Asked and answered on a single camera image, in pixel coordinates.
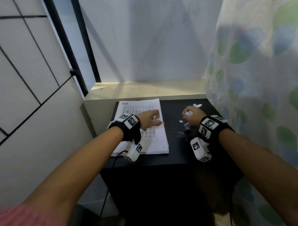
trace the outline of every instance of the wrist strap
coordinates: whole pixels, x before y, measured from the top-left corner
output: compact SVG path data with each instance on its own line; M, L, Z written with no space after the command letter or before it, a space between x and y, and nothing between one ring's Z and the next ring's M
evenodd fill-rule
M199 128L200 138L209 144L218 143L218 135L224 129L233 131L226 119L218 115L205 116Z
M134 114L123 114L119 118L111 121L108 125L108 129L113 126L119 127L123 131L123 140L122 141L134 141L135 144L138 144L141 140L140 132L140 120Z

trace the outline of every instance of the black table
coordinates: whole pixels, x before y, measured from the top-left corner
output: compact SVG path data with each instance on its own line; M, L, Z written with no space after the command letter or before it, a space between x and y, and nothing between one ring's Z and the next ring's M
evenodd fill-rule
M207 115L220 115L207 99L161 100L169 154L140 155L135 162L119 157L114 168L115 158L111 157L101 171L116 206L130 224L169 223L170 219L190 223L200 218L204 225L212 218L211 210L197 185L195 172L212 169L227 190L241 178L242 173L221 147L209 146L212 159L202 163L181 136L186 123L182 111L194 103L202 104L200 108Z

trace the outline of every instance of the black metal frame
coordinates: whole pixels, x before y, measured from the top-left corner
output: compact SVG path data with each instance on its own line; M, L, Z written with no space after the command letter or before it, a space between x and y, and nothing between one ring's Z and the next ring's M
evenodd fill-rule
M79 0L71 0L96 82L101 82Z
M76 76L77 81L79 83L79 86L82 90L82 93L84 96L86 96L88 94L88 89L86 87L86 84L84 82L82 73L80 71L80 68L78 66L77 60L75 58L75 55L72 51L71 45L68 41L67 35L65 33L65 30L63 28L62 22L60 20L59 14L57 12L57 9L55 7L55 4L53 2L53 0L44 0L44 3L46 5L46 8L48 9L49 15L53 21L53 24L55 26L55 29L57 31L57 34L60 38L60 41L62 43L62 46L65 50L65 53L68 57L68 60L71 64L71 67L73 70L71 70L71 75Z

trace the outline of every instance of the paper sheet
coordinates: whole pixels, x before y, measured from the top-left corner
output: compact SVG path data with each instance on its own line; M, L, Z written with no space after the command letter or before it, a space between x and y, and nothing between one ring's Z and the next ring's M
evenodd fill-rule
M163 122L162 110L160 107L159 99L153 100L139 100L139 101L120 101L116 117L121 116L123 113L128 114L139 114L144 111L157 109L159 110L159 119ZM149 148L146 152L141 154L168 154L169 153L169 144L167 142L167 136L164 129L164 124L160 126L154 126L146 131L141 129L142 139L152 140ZM121 142L111 156L117 156L121 151L125 150L127 142Z

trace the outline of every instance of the black tabletop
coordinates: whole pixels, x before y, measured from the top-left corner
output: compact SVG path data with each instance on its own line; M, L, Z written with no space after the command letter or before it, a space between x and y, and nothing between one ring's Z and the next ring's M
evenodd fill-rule
M184 133L184 124L187 123L182 117L182 111L193 104L202 104L200 107L207 115L219 115L216 109L207 99L188 99L188 100L161 100L160 106L164 120L167 140L169 143L169 154L150 154L140 155L138 160L130 162L123 157L118 157L114 167L128 166L154 166L169 164L187 164L197 161L189 142L181 134ZM112 120L115 117L119 102L116 103ZM104 168L111 168L115 157L111 157Z

